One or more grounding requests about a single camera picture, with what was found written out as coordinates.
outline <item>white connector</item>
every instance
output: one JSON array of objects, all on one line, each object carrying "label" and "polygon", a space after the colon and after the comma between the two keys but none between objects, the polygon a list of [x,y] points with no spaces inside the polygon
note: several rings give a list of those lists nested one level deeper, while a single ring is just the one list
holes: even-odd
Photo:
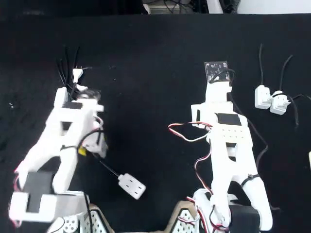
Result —
[{"label": "white connector", "polygon": [[264,85],[259,85],[255,89],[255,108],[268,109],[271,103],[270,89]]},{"label": "white connector", "polygon": [[124,175],[120,175],[118,180],[119,186],[136,200],[138,200],[146,190],[146,186],[144,186],[130,174],[125,173]]},{"label": "white connector", "polygon": [[79,78],[83,75],[82,69],[72,69],[73,83],[78,83]]},{"label": "white connector", "polygon": [[[275,96],[277,94],[283,94],[283,92],[276,91],[275,93],[273,93],[272,96]],[[286,109],[289,104],[290,102],[287,100],[286,95],[277,95],[275,97],[272,97],[270,112],[278,115],[283,115],[284,113],[286,113]]]}]

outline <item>perforated base plate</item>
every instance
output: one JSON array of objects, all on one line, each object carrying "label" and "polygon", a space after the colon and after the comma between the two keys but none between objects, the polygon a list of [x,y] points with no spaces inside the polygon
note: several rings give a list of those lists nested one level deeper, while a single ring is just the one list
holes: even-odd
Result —
[{"label": "perforated base plate", "polygon": [[[93,223],[93,233],[108,233],[104,225],[104,221],[102,220],[100,214],[97,210],[91,210],[92,223]],[[91,228],[89,225],[89,217],[85,219],[83,224],[83,233],[91,233]]]},{"label": "perforated base plate", "polygon": [[[184,218],[187,221],[194,221],[188,209],[181,209],[178,216]],[[196,230],[195,227],[191,224],[187,224],[176,219],[175,224],[172,227],[171,233],[196,233]]]}]

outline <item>black wire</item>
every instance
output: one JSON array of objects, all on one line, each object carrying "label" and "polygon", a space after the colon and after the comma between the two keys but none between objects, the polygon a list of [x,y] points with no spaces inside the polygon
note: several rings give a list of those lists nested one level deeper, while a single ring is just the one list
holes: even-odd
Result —
[{"label": "black wire", "polygon": [[169,6],[166,3],[167,0],[163,0],[164,5],[166,6],[166,8],[173,14],[173,11],[169,8]]},{"label": "black wire", "polygon": [[213,205],[212,211],[210,212],[209,217],[208,217],[208,218],[209,218],[209,221],[210,221],[210,224],[212,225],[212,227],[213,227],[214,229],[217,229],[217,230],[219,230],[219,231],[226,231],[226,230],[227,230],[227,227],[221,226],[221,227],[225,228],[225,229],[221,229],[221,227],[217,227],[217,226],[212,222],[211,216],[212,216],[212,213],[214,212],[214,209],[215,209],[215,205]]},{"label": "black wire", "polygon": [[260,48],[259,48],[259,67],[260,67],[260,74],[261,74],[260,85],[263,85],[262,49],[263,49],[263,44],[260,44]]},{"label": "black wire", "polygon": [[62,217],[62,219],[64,221],[63,225],[60,228],[58,228],[56,231],[53,231],[53,232],[50,232],[50,233],[55,233],[55,232],[59,231],[60,229],[62,229],[62,227],[65,225],[65,222],[66,222],[63,217]]},{"label": "black wire", "polygon": [[216,83],[216,82],[219,82],[219,80],[215,80],[220,74],[223,74],[223,73],[232,73],[233,76],[232,78],[229,80],[230,83],[232,83],[233,79],[235,78],[235,71],[232,70],[232,69],[223,69],[222,71],[218,72],[217,74],[214,74],[214,76],[209,80],[209,83],[212,84],[212,83]]},{"label": "black wire", "polygon": [[284,71],[285,71],[285,68],[286,68],[287,64],[289,63],[289,61],[291,60],[292,57],[293,57],[293,55],[290,55],[290,56],[286,59],[286,61],[284,62],[284,65],[283,65],[283,67],[282,67],[279,90],[282,90],[283,78],[284,78]]},{"label": "black wire", "polygon": [[76,86],[77,86],[77,83],[74,83],[74,84],[73,84],[73,87],[72,87],[72,89],[71,89],[71,92],[70,92],[70,94],[69,94],[69,97],[68,97],[69,101],[72,101],[72,100],[73,100],[73,94],[74,94],[74,91],[76,90]]},{"label": "black wire", "polygon": [[92,135],[93,133],[104,133],[104,130],[102,129],[96,129],[96,130],[92,130],[91,132],[87,133],[86,135],[84,135],[82,137],[82,139],[80,140],[79,144],[77,145],[77,154],[79,154],[79,148],[82,146],[83,141],[90,135]]},{"label": "black wire", "polygon": [[299,94],[299,95],[293,97],[293,100],[295,100],[295,99],[297,99],[297,98],[300,98],[300,97],[305,97],[305,98],[308,98],[309,100],[311,100],[311,97],[308,96],[308,95],[305,95],[305,94]]},{"label": "black wire", "polygon": [[89,209],[89,204],[88,204],[86,193],[83,193],[83,194],[84,194],[84,199],[86,200],[86,208],[87,208],[87,214],[89,218],[90,233],[93,233],[93,222],[92,222],[91,210]]},{"label": "black wire", "polygon": [[285,93],[278,93],[278,94],[276,94],[276,95],[273,95],[272,97],[274,98],[274,97],[276,97],[276,96],[283,96],[283,95],[286,96],[287,98],[289,98],[290,101],[291,101],[291,103],[293,104],[293,107],[294,107],[294,116],[295,116],[295,129],[297,129],[298,126],[299,126],[299,116],[298,116],[298,108],[297,108],[297,105],[296,105],[294,99],[293,99],[291,96],[289,96],[289,95],[287,95],[287,94],[285,94]]},{"label": "black wire", "polygon": [[63,85],[66,86],[66,85],[65,85],[65,80],[63,79],[63,75],[62,75],[62,73],[61,73],[60,64],[59,64],[59,62],[58,62],[57,60],[56,60],[56,66],[57,66],[57,71],[58,71],[58,74],[59,74],[59,76],[60,76],[60,79],[61,79]]},{"label": "black wire", "polygon": [[[233,103],[233,105],[235,106],[235,108],[238,110],[239,114],[240,115],[243,115],[243,112],[240,110],[240,108],[238,107],[237,103],[234,101],[232,95],[231,95],[231,92],[228,93],[229,96],[230,96],[230,99],[231,99],[231,102]],[[259,171],[259,164],[260,164],[260,161],[263,157],[263,155],[268,151],[269,147],[268,147],[268,144],[266,142],[266,140],[261,136],[261,134],[258,132],[258,130],[256,129],[255,125],[251,122],[250,119],[246,118],[247,119],[247,122],[248,124],[251,125],[253,131],[255,132],[255,134],[259,137],[259,139],[263,142],[263,144],[265,145],[265,148],[258,154],[257,158],[256,158],[256,167],[257,167],[257,171]]]},{"label": "black wire", "polygon": [[[79,154],[79,148],[82,146],[83,141],[90,135],[92,135],[93,133],[104,133],[104,130],[101,129],[97,129],[97,130],[93,130],[89,133],[87,133],[86,135],[84,135],[82,137],[82,139],[80,140],[78,146],[77,146],[77,154]],[[100,158],[98,158],[94,153],[92,153],[93,156],[102,164],[104,165],[109,171],[111,171],[115,176],[119,177],[120,174],[118,174],[114,169],[112,169],[111,167],[109,167],[104,161],[102,161]]]},{"label": "black wire", "polygon": [[100,162],[105,168],[107,168],[111,173],[113,173],[116,177],[119,177],[120,174],[117,173],[114,169],[112,169],[111,167],[109,167],[106,163],[104,163],[104,161],[102,159],[99,158],[98,155],[92,153],[94,158],[98,160],[98,162]]},{"label": "black wire", "polygon": [[65,47],[65,60],[66,60],[66,68],[67,68],[67,75],[66,75],[66,84],[69,84],[69,56],[68,56],[68,48]]},{"label": "black wire", "polygon": [[73,80],[73,69],[77,67],[77,59],[78,59],[78,53],[79,53],[80,46],[78,46],[77,51],[74,55],[73,63],[72,63],[72,69],[71,69],[71,80]]}]

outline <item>black cable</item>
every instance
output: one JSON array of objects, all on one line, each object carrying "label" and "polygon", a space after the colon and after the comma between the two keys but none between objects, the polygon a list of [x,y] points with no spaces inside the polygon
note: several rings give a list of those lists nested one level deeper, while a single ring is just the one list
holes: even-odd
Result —
[{"label": "black cable", "polygon": [[263,85],[262,49],[263,49],[263,44],[260,44],[260,48],[259,48],[259,67],[260,67],[260,74],[261,74],[260,85]]},{"label": "black cable", "polygon": [[[84,135],[82,137],[82,139],[80,140],[78,146],[77,146],[77,154],[79,154],[79,148],[82,146],[83,141],[90,135],[92,135],[93,133],[104,133],[104,130],[101,129],[97,129],[97,130],[93,130],[89,133],[87,133],[86,135]],[[93,156],[103,165],[105,166],[109,171],[111,171],[115,176],[119,177],[120,174],[118,174],[114,169],[112,169],[111,167],[109,167],[106,163],[104,163],[100,158],[98,158],[94,153],[92,153]]]},{"label": "black cable", "polygon": [[60,79],[61,79],[61,81],[62,81],[64,87],[66,87],[66,85],[65,85],[65,80],[63,79],[63,75],[62,75],[62,73],[61,73],[60,64],[59,64],[59,62],[58,62],[57,60],[56,60],[56,66],[57,66],[57,71],[58,71],[58,74],[59,74],[59,76],[60,76]]},{"label": "black cable", "polygon": [[107,168],[112,174],[114,174],[116,177],[119,177],[120,174],[117,173],[114,169],[112,169],[111,167],[109,167],[106,163],[103,162],[102,159],[100,159],[100,157],[94,153],[92,153],[94,158],[98,160],[98,162],[100,162],[105,168]]},{"label": "black cable", "polygon": [[234,80],[235,78],[235,71],[232,70],[232,69],[223,69],[222,71],[218,72],[217,74],[214,74],[214,76],[209,80],[209,83],[212,84],[212,83],[216,83],[216,82],[219,82],[219,80],[216,80],[216,78],[220,75],[220,74],[223,74],[223,73],[232,73],[233,76],[232,78],[229,78],[230,80],[230,83],[232,83],[232,81]]},{"label": "black cable", "polygon": [[297,105],[296,105],[294,99],[293,99],[291,96],[289,96],[289,95],[287,95],[287,94],[285,94],[285,93],[278,93],[278,94],[276,94],[276,95],[273,95],[272,97],[274,98],[274,97],[276,97],[276,96],[282,96],[282,95],[284,95],[284,96],[286,96],[287,98],[289,98],[290,101],[291,101],[291,103],[293,104],[293,107],[294,107],[294,116],[295,116],[295,129],[297,129],[298,126],[299,126],[299,116],[298,116],[298,108],[297,108]]},{"label": "black cable", "polygon": [[282,67],[279,90],[282,90],[283,78],[284,78],[284,71],[285,71],[285,68],[286,68],[287,64],[289,63],[289,61],[291,60],[292,57],[293,57],[293,55],[290,55],[290,56],[286,59],[286,61],[284,62],[284,65],[283,65],[283,67]]},{"label": "black cable", "polygon": [[208,218],[209,218],[209,221],[210,221],[210,224],[212,225],[212,227],[213,227],[214,229],[217,229],[217,230],[219,230],[219,231],[227,231],[227,230],[228,230],[227,227],[221,226],[221,227],[225,228],[225,229],[221,229],[221,227],[217,227],[217,226],[212,222],[211,216],[212,216],[212,213],[214,212],[214,209],[215,209],[215,205],[213,205],[212,211],[210,212],[209,217],[208,217]]},{"label": "black cable", "polygon": [[[231,102],[233,103],[235,108],[238,110],[239,114],[244,116],[243,112],[240,110],[240,108],[238,107],[237,103],[234,101],[234,99],[233,99],[233,97],[231,95],[231,92],[229,92],[228,94],[229,94],[229,97],[231,99]],[[251,125],[251,127],[252,127],[253,131],[255,132],[255,134],[259,137],[259,139],[265,145],[265,148],[258,154],[258,156],[256,158],[256,167],[257,167],[257,171],[259,171],[260,161],[261,161],[263,155],[268,151],[269,147],[268,147],[268,144],[267,144],[266,140],[261,136],[261,134],[258,132],[258,130],[256,129],[255,125],[251,122],[251,120],[248,119],[248,118],[246,118],[246,119],[247,119],[248,124]]]},{"label": "black cable", "polygon": [[64,220],[64,218],[62,217],[62,219],[63,219],[63,221],[64,221],[64,223],[63,223],[63,225],[60,227],[60,228],[58,228],[57,230],[55,230],[55,231],[53,231],[53,232],[49,232],[49,233],[55,233],[55,232],[57,232],[57,231],[59,231],[60,229],[62,229],[62,227],[65,225],[65,220]]},{"label": "black cable", "polygon": [[102,129],[96,129],[96,130],[92,130],[91,132],[87,133],[86,135],[84,135],[82,137],[82,139],[80,140],[79,144],[77,145],[77,154],[79,154],[79,148],[82,146],[83,141],[90,135],[92,135],[93,133],[104,133],[104,130]]},{"label": "black cable", "polygon": [[167,0],[163,0],[164,5],[166,6],[166,8],[173,14],[173,11],[169,8],[169,6],[166,3]]},{"label": "black cable", "polygon": [[66,84],[69,84],[69,56],[68,56],[68,48],[65,47],[65,60],[66,60],[66,68],[67,68],[67,75],[66,75]]},{"label": "black cable", "polygon": [[192,8],[192,6],[190,5],[190,3],[185,4],[185,3],[180,2],[180,3],[179,3],[179,5],[182,5],[182,6],[186,6],[186,7]]},{"label": "black cable", "polygon": [[305,97],[305,98],[308,98],[309,100],[311,100],[311,97],[308,96],[308,95],[305,95],[305,94],[299,94],[299,95],[293,97],[293,100],[295,100],[295,99],[297,99],[297,98],[300,98],[300,97]]},{"label": "black cable", "polygon": [[65,145],[63,145],[59,151],[62,151],[62,150],[65,150],[65,149],[69,149],[69,148],[76,148],[76,146],[67,146],[67,147],[65,147]]},{"label": "black cable", "polygon": [[247,176],[247,178],[241,183],[241,187],[243,187],[248,181],[252,181],[253,179],[255,179],[257,177],[260,177],[260,176],[258,174],[256,174],[256,175],[249,174]]},{"label": "black cable", "polygon": [[76,53],[74,55],[73,63],[72,63],[72,69],[71,69],[71,80],[73,81],[73,69],[77,68],[77,59],[78,59],[78,53],[79,53],[80,46],[78,46]]},{"label": "black cable", "polygon": [[69,101],[72,101],[72,100],[73,100],[73,94],[74,94],[74,91],[76,90],[76,86],[77,86],[77,83],[74,83],[74,84],[73,84],[73,87],[72,87],[72,89],[71,89],[71,92],[70,92],[70,94],[69,94],[69,97],[68,97]]},{"label": "black cable", "polygon": [[86,208],[87,208],[87,214],[89,218],[90,233],[93,233],[93,222],[92,222],[91,210],[89,209],[89,204],[88,204],[86,193],[83,193],[83,194],[84,194],[84,199],[86,200]]}]

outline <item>black circuit board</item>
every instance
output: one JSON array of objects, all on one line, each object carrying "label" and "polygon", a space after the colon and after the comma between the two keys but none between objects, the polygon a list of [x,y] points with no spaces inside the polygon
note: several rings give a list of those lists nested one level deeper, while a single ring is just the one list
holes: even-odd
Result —
[{"label": "black circuit board", "polygon": [[[209,82],[215,74],[218,74],[224,69],[228,69],[227,62],[204,62],[206,79]],[[230,76],[228,72],[219,75],[219,81],[229,81]]]}]

